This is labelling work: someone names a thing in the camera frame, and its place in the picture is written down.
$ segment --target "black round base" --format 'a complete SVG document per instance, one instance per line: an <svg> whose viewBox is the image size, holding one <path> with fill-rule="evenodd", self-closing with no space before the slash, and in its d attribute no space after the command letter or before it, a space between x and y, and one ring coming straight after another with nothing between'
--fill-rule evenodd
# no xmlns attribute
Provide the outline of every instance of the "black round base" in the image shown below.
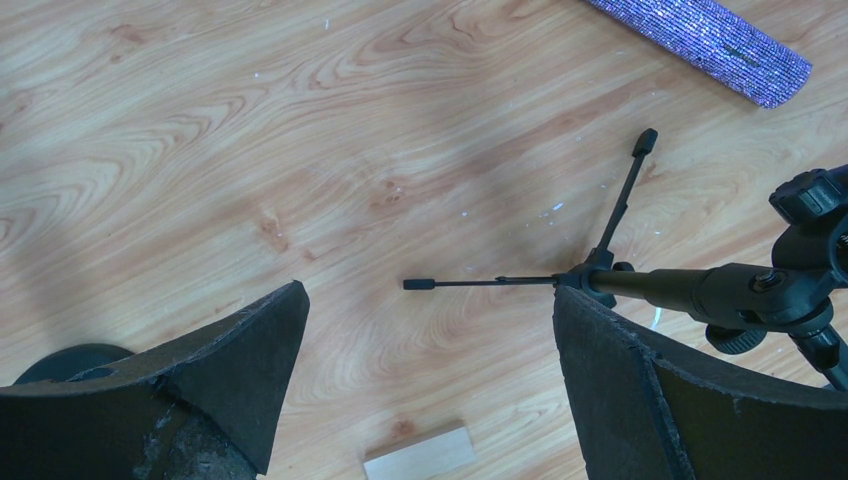
<svg viewBox="0 0 848 480"><path fill-rule="evenodd" d="M106 365L133 355L127 349L114 345L90 343L60 350L35 362L16 381L23 383L53 380L66 382L74 375Z"/></svg>

